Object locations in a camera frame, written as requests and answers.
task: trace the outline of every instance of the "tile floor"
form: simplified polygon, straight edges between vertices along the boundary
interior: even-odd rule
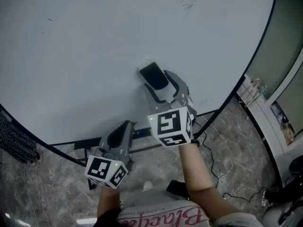
[[[199,117],[199,124],[205,119]],[[249,198],[258,192],[262,186],[269,187],[275,181],[275,173],[267,151],[260,139],[257,130],[245,111],[235,98],[226,106],[213,126],[225,139],[232,152],[233,167],[231,171],[219,181],[220,193],[228,192],[232,195]],[[196,124],[193,131],[199,130]],[[231,166],[230,152],[224,140],[211,126],[206,130],[205,145],[213,151],[214,173],[221,176]],[[202,143],[205,134],[199,141]],[[134,140],[133,148],[142,148],[155,145],[152,137]],[[73,145],[58,147],[63,152],[75,157],[83,158],[83,150],[73,150]],[[211,168],[212,159],[210,151],[203,145],[200,152],[208,168]],[[47,217],[52,227],[75,227],[77,219],[94,218],[96,216],[99,188],[90,191],[84,176],[84,168],[69,162],[54,153],[43,149],[44,161],[36,167],[25,166],[12,159],[4,152],[0,152],[0,199],[1,211],[9,215],[9,226],[22,226],[24,223],[35,227],[47,227]],[[141,191],[144,181],[150,180],[159,188],[166,188],[172,180],[183,180],[181,163],[177,148],[155,148],[144,152],[134,153],[132,172],[121,183],[121,200],[131,194]],[[25,188],[25,176],[28,188]],[[45,207],[43,212],[39,200]],[[227,201],[242,211],[254,214],[259,220],[265,209],[260,206],[261,194],[254,196],[251,204],[248,202],[229,198]]]

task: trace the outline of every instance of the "person's right arm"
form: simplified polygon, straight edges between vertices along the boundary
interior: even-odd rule
[[[212,222],[240,212],[224,200],[213,187],[212,179],[196,144],[181,145],[179,152],[190,199],[203,208]]]

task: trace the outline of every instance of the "forearm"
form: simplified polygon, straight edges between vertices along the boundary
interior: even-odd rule
[[[201,191],[212,187],[212,179],[197,145],[181,145],[179,152],[187,191]]]
[[[97,218],[111,209],[119,209],[120,207],[120,191],[107,187],[101,187]]]

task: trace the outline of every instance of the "drawn mark on whiteboard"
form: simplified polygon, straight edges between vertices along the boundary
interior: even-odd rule
[[[184,7],[184,10],[190,9],[194,4],[196,0],[177,0],[178,4],[181,4]]]

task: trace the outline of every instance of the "person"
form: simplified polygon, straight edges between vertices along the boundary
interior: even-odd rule
[[[120,206],[118,189],[101,187],[95,227],[261,227],[257,218],[230,205],[213,187],[195,143],[179,146],[190,201],[149,189]]]

